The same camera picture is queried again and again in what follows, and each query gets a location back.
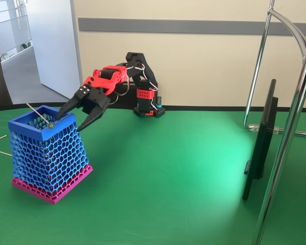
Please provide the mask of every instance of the door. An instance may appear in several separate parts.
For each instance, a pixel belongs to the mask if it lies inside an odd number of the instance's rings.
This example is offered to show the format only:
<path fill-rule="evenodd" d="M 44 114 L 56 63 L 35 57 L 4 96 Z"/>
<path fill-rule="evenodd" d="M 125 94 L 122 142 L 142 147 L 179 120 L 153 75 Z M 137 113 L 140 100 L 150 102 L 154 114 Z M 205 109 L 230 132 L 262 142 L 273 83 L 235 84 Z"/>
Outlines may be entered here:
<path fill-rule="evenodd" d="M 26 0 L 40 81 L 67 98 L 82 82 L 71 0 Z"/>

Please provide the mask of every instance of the gray floor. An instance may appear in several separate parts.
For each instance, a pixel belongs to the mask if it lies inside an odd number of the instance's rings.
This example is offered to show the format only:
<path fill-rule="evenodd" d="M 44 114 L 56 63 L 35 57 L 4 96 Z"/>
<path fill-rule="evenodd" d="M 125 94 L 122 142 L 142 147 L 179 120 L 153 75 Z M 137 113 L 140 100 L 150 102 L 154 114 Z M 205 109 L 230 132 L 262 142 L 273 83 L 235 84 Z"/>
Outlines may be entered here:
<path fill-rule="evenodd" d="M 2 69 L 13 104 L 67 101 L 40 83 L 33 47 L 3 62 Z"/>

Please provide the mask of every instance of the green table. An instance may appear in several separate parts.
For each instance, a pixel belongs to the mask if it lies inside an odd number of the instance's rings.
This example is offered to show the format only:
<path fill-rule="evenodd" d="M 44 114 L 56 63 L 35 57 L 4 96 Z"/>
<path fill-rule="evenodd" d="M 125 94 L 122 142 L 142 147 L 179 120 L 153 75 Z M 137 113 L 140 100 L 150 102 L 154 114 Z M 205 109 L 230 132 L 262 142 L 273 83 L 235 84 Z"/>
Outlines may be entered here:
<path fill-rule="evenodd" d="M 7 121 L 27 112 L 0 112 Z M 74 110 L 78 124 L 86 117 Z M 250 122 L 260 121 L 252 112 Z M 257 134 L 243 112 L 168 111 L 138 118 L 109 109 L 82 131 L 94 171 L 57 205 L 11 186 L 11 157 L 0 154 L 0 244 L 250 245 L 281 136 L 273 137 L 264 178 L 241 200 Z M 277 126 L 287 113 L 279 112 Z M 298 126 L 306 131 L 306 113 Z M 9 137 L 0 151 L 10 152 Z M 306 138 L 295 137 L 263 245 L 306 244 Z"/>

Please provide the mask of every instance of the red robotic arm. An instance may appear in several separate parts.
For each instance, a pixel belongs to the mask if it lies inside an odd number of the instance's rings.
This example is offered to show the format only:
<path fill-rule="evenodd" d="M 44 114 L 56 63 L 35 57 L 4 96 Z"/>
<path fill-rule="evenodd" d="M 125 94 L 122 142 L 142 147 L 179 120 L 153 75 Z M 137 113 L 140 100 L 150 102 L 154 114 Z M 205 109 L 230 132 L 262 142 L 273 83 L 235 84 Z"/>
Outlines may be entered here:
<path fill-rule="evenodd" d="M 56 120 L 74 108 L 83 107 L 88 117 L 78 127 L 78 131 L 81 131 L 102 117 L 110 105 L 107 96 L 114 92 L 117 84 L 127 81 L 129 89 L 130 78 L 133 78 L 137 86 L 138 106 L 134 108 L 134 113 L 138 116 L 162 116 L 165 109 L 161 105 L 161 97 L 158 97 L 158 83 L 144 55 L 128 53 L 126 60 L 127 63 L 94 70 L 93 76 L 88 77 L 74 96 L 60 108 Z"/>

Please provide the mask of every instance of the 3d printed basket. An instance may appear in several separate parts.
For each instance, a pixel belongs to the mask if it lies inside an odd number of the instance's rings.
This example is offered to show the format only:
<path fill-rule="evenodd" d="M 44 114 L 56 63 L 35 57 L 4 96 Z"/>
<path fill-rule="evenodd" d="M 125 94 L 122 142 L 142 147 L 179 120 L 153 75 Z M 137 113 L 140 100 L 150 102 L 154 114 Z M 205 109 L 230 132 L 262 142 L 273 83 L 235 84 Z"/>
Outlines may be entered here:
<path fill-rule="evenodd" d="M 13 158 L 12 185 L 56 204 L 90 172 L 76 118 L 67 113 L 55 121 L 58 110 L 37 109 L 55 127 L 49 129 L 34 111 L 8 122 Z"/>

